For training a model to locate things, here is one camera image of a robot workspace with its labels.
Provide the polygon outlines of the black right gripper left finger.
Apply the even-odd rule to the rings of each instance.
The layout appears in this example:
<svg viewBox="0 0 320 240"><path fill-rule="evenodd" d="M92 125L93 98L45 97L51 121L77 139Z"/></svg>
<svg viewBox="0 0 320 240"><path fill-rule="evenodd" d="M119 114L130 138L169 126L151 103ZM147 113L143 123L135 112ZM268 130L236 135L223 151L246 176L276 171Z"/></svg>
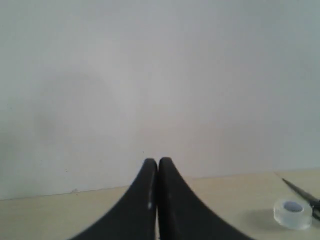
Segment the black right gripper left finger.
<svg viewBox="0 0 320 240"><path fill-rule="evenodd" d="M158 166L144 160L133 183L99 220L74 240L154 240L156 238L156 186Z"/></svg>

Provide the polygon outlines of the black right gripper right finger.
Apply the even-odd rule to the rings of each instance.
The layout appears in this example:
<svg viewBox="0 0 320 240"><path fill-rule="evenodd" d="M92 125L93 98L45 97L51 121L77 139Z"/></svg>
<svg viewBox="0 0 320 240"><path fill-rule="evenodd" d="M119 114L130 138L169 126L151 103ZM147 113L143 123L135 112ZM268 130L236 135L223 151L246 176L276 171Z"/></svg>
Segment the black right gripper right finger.
<svg viewBox="0 0 320 240"><path fill-rule="evenodd" d="M173 160L159 160L157 213L161 240L250 240L210 208L185 182Z"/></svg>

